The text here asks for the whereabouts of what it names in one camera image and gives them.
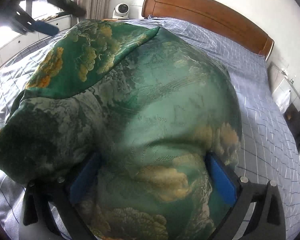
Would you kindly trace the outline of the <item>green patterned silk garment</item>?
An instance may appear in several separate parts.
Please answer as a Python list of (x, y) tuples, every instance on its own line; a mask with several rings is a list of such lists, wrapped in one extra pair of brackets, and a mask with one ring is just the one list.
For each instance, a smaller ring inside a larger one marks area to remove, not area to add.
[(227, 69), (163, 27), (86, 20), (48, 52), (0, 128), (0, 169), (25, 185), (101, 155), (79, 204), (105, 239), (207, 239), (229, 210), (204, 157), (238, 163)]

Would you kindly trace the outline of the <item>white drawer cabinet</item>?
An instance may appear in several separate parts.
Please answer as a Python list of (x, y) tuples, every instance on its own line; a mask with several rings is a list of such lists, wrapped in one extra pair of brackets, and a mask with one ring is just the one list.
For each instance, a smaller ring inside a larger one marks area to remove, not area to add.
[[(71, 16), (65, 15), (57, 17), (49, 20), (48, 23), (58, 27), (61, 33), (62, 31), (68, 30), (71, 27)], [(50, 36), (38, 32), (16, 36), (14, 39), (0, 48), (0, 67), (19, 52), (47, 38), (50, 38)]]

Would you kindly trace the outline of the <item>light blue checked bedsheet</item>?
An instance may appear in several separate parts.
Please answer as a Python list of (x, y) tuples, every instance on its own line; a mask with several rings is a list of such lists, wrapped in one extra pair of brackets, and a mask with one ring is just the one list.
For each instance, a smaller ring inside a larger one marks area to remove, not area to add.
[[(296, 238), (300, 232), (300, 159), (292, 133), (271, 96), (264, 58), (229, 38), (175, 18), (131, 20), (131, 24), (164, 27), (227, 67), (242, 115), (242, 146), (236, 171), (254, 182), (278, 182), (286, 237)], [(0, 128), (15, 97), (56, 42), (56, 37), (42, 40), (1, 68)]]

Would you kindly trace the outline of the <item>dark blue jacket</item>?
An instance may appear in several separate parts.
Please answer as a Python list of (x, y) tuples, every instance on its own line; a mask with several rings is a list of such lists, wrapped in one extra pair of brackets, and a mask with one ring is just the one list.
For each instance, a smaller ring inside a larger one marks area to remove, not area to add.
[(300, 150), (300, 110), (298, 111), (296, 107), (291, 104), (283, 116), (294, 137), (297, 149)]

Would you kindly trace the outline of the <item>brown wooden headboard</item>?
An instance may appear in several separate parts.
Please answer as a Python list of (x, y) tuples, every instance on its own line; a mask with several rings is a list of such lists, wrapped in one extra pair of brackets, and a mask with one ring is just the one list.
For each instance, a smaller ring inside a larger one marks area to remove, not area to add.
[(227, 37), (268, 60), (274, 40), (255, 23), (215, 0), (144, 0), (141, 16), (172, 17)]

